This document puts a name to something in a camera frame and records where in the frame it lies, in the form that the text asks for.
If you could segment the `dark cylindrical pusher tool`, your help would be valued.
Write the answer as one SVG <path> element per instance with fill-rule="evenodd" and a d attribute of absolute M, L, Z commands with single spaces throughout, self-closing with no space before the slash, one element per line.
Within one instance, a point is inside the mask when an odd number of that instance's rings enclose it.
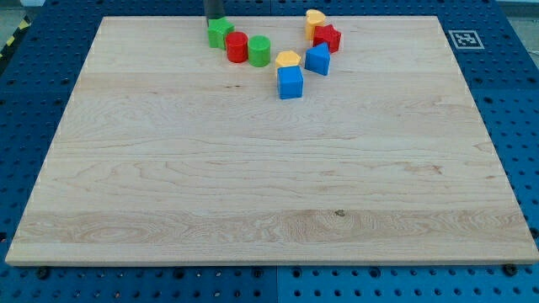
<path fill-rule="evenodd" d="M 211 19 L 220 19 L 226 16 L 223 0 L 203 0 L 206 24 Z"/>

